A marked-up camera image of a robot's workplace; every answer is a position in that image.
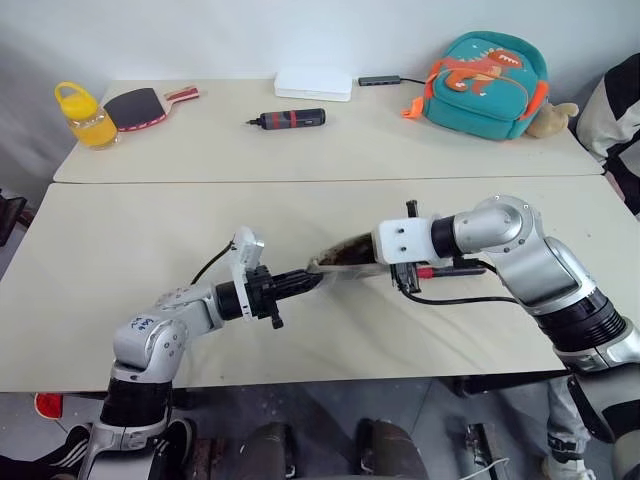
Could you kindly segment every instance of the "teal backpack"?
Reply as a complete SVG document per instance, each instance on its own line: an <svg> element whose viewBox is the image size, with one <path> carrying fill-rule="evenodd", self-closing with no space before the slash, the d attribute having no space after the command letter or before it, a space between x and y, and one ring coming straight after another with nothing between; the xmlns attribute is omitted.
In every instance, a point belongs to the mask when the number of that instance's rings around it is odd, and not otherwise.
<svg viewBox="0 0 640 480"><path fill-rule="evenodd" d="M511 139L524 133L548 92L547 67L533 45L504 33L471 32L433 65L424 96L403 115L424 115L492 140Z"/></svg>

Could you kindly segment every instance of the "beige tabletop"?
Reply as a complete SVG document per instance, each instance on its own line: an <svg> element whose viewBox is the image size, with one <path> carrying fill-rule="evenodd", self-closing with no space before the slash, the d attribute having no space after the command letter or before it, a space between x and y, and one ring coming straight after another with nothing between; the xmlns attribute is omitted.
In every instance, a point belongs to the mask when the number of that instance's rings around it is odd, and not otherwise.
<svg viewBox="0 0 640 480"><path fill-rule="evenodd" d="M495 193L538 208L618 310L640 318L638 225L599 176L331 183L60 185L0 283L0 391L103 390L116 327L187 284L240 225L273 273L378 222L450 215ZM224 267L207 279L230 278ZM423 283L423 295L504 295L490 274ZM481 374L560 368L517 305L427 307L386 276L280 302L285 328L229 322L197 339L177 386Z"/></svg>
<svg viewBox="0 0 640 480"><path fill-rule="evenodd" d="M82 145L55 175L65 183L332 181L599 174L568 131L545 140L495 142L400 112L416 84L354 86L346 103L279 98L271 80L116 81L105 99L153 86L189 84L201 98L176 104L169 118L102 151ZM322 127L264 131L246 125L261 112L323 107Z"/></svg>

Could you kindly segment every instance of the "yellow bottle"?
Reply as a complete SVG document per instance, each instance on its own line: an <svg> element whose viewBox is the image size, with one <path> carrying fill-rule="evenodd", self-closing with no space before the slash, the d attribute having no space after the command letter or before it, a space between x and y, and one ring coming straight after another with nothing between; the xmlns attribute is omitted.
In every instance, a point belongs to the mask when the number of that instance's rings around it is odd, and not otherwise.
<svg viewBox="0 0 640 480"><path fill-rule="evenodd" d="M63 88L74 92L63 97L60 92ZM54 93L69 128L80 142L87 147L101 149L117 141L118 130L111 117L84 88L72 82L62 82Z"/></svg>

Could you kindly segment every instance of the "sneaker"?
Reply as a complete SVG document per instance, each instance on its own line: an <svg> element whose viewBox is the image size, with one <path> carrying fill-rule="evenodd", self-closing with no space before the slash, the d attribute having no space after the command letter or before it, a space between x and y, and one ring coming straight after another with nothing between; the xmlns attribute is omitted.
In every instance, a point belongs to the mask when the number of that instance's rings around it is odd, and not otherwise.
<svg viewBox="0 0 640 480"><path fill-rule="evenodd" d="M165 455L170 470L181 469L191 457L195 440L195 425L190 420L176 418L172 420L156 450Z"/></svg>
<svg viewBox="0 0 640 480"><path fill-rule="evenodd" d="M585 467L584 460L560 463L551 455L542 462L542 473L549 480L596 480L595 473Z"/></svg>
<svg viewBox="0 0 640 480"><path fill-rule="evenodd" d="M82 460L87 453L87 444L91 434L91 425L76 425L67 434L67 439L60 448L37 459L36 463L45 463L61 470L80 472Z"/></svg>

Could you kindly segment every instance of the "wall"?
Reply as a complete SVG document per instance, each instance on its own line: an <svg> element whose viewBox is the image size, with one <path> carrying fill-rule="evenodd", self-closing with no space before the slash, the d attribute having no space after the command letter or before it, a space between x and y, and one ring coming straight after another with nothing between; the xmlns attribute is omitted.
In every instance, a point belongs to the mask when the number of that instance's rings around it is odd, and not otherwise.
<svg viewBox="0 0 640 480"><path fill-rule="evenodd" d="M0 91L0 106L14 113L10 121L0 116L5 124L47 119L38 132L49 143L38 146L46 148L44 170L71 142L51 95L63 78L101 95L109 79L265 77L302 63L421 77L456 36L487 29L536 45L552 100L564 101L587 94L607 68L640 50L636 0L0 0L0 7L0 51L14 74ZM2 186L7 155L0 155ZM49 170L38 171L38 181Z"/></svg>

